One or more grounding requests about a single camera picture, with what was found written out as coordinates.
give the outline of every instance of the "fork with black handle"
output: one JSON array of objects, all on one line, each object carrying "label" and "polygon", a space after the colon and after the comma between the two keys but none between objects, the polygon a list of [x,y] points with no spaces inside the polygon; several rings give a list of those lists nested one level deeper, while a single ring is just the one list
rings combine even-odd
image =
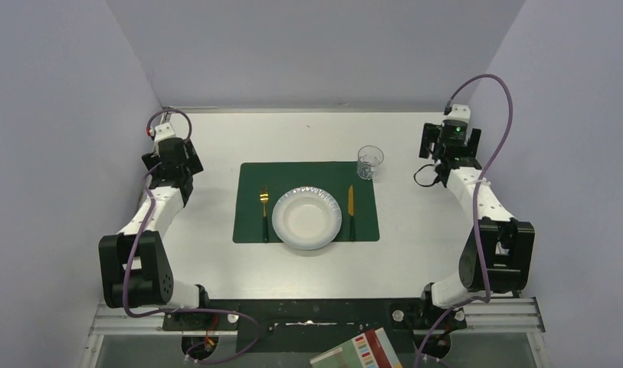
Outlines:
[{"label": "fork with black handle", "polygon": [[259,192],[259,200],[261,201],[262,206],[264,207],[263,215],[263,228],[262,228],[262,240],[264,243],[269,242],[268,238],[268,217],[266,216],[266,203],[268,203],[268,188],[264,187]]}]

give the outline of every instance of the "book cover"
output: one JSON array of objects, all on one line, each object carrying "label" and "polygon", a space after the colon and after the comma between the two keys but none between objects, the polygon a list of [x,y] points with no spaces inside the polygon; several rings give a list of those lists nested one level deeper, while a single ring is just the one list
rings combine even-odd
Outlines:
[{"label": "book cover", "polygon": [[383,328],[367,330],[310,363],[312,368],[402,368]]}]

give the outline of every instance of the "white table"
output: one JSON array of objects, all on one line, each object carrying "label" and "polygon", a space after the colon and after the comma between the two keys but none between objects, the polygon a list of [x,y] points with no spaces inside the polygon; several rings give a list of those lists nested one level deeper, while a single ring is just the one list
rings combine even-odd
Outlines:
[{"label": "white table", "polygon": [[[440,113],[190,117],[205,171],[194,177],[194,192],[164,244],[174,276],[204,285],[210,298],[418,297],[427,283],[457,270],[471,220],[443,186],[421,188],[412,179],[429,162],[418,158],[422,127],[441,122]],[[174,114],[171,121],[184,136],[185,120]],[[378,242],[338,242],[304,252],[281,243],[232,241],[242,163],[356,160],[367,144],[385,154],[374,182]],[[418,178],[431,182],[434,174],[426,169]]]}]

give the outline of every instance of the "white wall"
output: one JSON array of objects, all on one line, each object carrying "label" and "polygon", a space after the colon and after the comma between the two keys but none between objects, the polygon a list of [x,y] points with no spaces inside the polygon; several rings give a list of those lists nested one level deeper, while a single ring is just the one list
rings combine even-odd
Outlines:
[{"label": "white wall", "polygon": [[158,106],[104,0],[0,1],[0,367],[77,365]]},{"label": "white wall", "polygon": [[[623,0],[527,0],[489,72],[516,112],[489,177],[535,225],[528,294],[553,366],[623,367]],[[471,105],[486,159],[505,99],[485,82]]]},{"label": "white wall", "polygon": [[432,110],[525,2],[107,1],[165,105]]}]

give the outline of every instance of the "paper plate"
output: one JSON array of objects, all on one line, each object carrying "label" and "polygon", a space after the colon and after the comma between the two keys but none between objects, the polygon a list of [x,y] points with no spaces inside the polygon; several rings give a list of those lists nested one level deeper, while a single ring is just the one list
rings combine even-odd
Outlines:
[{"label": "paper plate", "polygon": [[302,186],[282,195],[273,209],[273,228],[285,244],[305,251],[328,245],[341,224],[338,202],[322,189]]}]

